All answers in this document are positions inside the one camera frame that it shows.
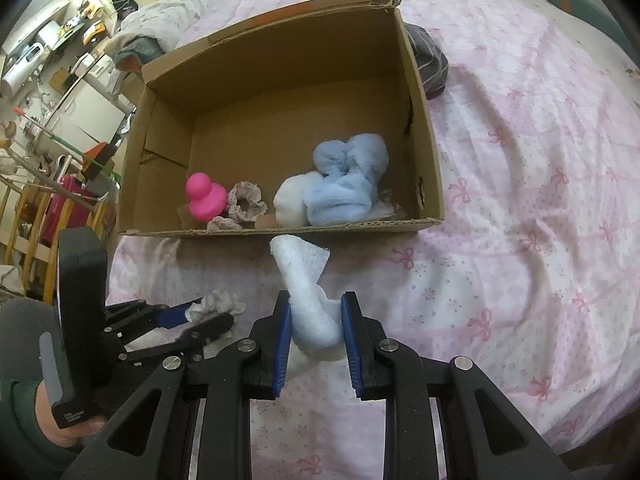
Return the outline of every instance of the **blue fluffy fabric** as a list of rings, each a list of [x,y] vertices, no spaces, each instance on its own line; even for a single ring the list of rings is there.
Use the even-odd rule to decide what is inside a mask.
[[[377,134],[359,134],[348,142],[328,140],[314,151],[324,179],[304,196],[311,225],[361,222],[378,198],[378,181],[389,165],[385,141]]]

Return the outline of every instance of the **person's hand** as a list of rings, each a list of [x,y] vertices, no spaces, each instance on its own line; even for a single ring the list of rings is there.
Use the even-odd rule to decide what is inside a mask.
[[[107,419],[104,416],[95,416],[94,418],[81,422],[72,428],[60,430],[53,418],[53,414],[51,413],[51,407],[49,405],[49,399],[47,399],[47,391],[44,387],[44,383],[40,383],[38,386],[35,409],[36,420],[38,421],[42,434],[47,438],[47,440],[53,442],[57,446],[65,448],[76,446],[84,436],[90,436],[98,433],[98,431],[100,431],[107,422]]]

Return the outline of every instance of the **person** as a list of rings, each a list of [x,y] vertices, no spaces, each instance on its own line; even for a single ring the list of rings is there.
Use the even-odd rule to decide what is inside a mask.
[[[40,334],[58,323],[55,309],[27,298],[0,306],[0,478],[57,480],[102,416],[60,430],[40,371]]]

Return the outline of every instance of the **green sleeve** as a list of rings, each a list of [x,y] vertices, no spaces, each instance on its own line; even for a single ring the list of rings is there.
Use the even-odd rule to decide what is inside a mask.
[[[0,462],[11,463],[27,478],[56,480],[78,454],[51,443],[35,413],[39,381],[0,381]]]

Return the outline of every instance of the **bed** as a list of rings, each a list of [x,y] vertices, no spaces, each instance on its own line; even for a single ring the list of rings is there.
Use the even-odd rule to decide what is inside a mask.
[[[174,46],[298,1],[216,0]],[[400,9],[450,63],[428,104],[446,220],[328,238],[321,285],[329,297],[354,290],[366,316],[421,355],[472,357],[557,452],[572,449],[639,397],[638,69],[545,0]],[[123,237],[110,303],[226,288],[248,305],[240,337],[281,287],[266,242]],[[279,401],[252,404],[256,478],[380,478],[384,411],[354,398],[346,362],[318,365]]]

